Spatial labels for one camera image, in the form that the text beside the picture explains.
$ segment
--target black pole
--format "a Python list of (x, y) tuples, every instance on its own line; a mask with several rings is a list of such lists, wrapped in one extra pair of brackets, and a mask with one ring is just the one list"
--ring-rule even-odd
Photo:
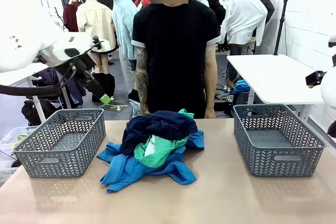
[(274, 50), (274, 55), (278, 55), (278, 49), (279, 49), (279, 44), (280, 44), (280, 38), (281, 38), (281, 32), (282, 32), (282, 26), (285, 22), (285, 12), (286, 12), (286, 7), (287, 7), (287, 1), (288, 0), (283, 0), (283, 8), (282, 8), (282, 14), (280, 18), (280, 26), (278, 30), (278, 37), (277, 37), (277, 42), (275, 44), (275, 50)]

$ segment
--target black jacket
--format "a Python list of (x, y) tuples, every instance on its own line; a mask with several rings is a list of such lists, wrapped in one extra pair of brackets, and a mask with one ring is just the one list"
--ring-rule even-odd
[(216, 15), (218, 27), (220, 27), (225, 18), (225, 9), (219, 3), (219, 0), (208, 0), (208, 2), (210, 9), (212, 9)]
[[(267, 16), (266, 16), (266, 24), (267, 24), (269, 20), (271, 19), (271, 16), (274, 12), (274, 6), (270, 0), (260, 0), (260, 1), (264, 4), (264, 6), (267, 9)], [(252, 36), (255, 37), (256, 34), (257, 34), (257, 29), (253, 31)]]

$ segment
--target light blue jacket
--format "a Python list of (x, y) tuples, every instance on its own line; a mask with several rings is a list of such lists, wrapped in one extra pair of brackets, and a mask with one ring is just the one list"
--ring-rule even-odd
[(135, 60), (136, 52), (131, 44), (133, 34), (133, 19), (137, 13), (137, 7), (132, 0), (113, 0), (112, 18), (124, 56)]

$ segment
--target white table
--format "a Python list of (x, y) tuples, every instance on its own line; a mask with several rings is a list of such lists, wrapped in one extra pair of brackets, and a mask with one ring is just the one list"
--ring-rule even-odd
[[(31, 63), (27, 67), (22, 69), (0, 73), (0, 84), (4, 86), (14, 87), (25, 81), (28, 81), (29, 87), (34, 87), (31, 81), (31, 76), (46, 68), (48, 68), (48, 66), (45, 64)], [(44, 116), (40, 101), (38, 100), (37, 96), (33, 96), (33, 101), (41, 122), (45, 122), (46, 117)]]
[(324, 103), (321, 89), (310, 89), (306, 76), (312, 69), (285, 55), (228, 56), (228, 61), (251, 87), (248, 104), (256, 93), (264, 103), (302, 104), (300, 118), (308, 120), (310, 106)]

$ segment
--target white brick wall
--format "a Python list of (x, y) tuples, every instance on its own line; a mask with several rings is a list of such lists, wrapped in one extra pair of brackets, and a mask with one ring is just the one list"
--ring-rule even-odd
[[(276, 11), (265, 29), (259, 48), (262, 54), (274, 52), (284, 4), (283, 0), (271, 1)], [(286, 36), (284, 26), (279, 53), (287, 54), (316, 70), (329, 70), (332, 67), (331, 57), (336, 54), (336, 48), (328, 48), (329, 36), (336, 34), (335, 15), (336, 0), (289, 0), (286, 9)], [(310, 117), (326, 131), (336, 120), (336, 110), (327, 105), (313, 106)]]

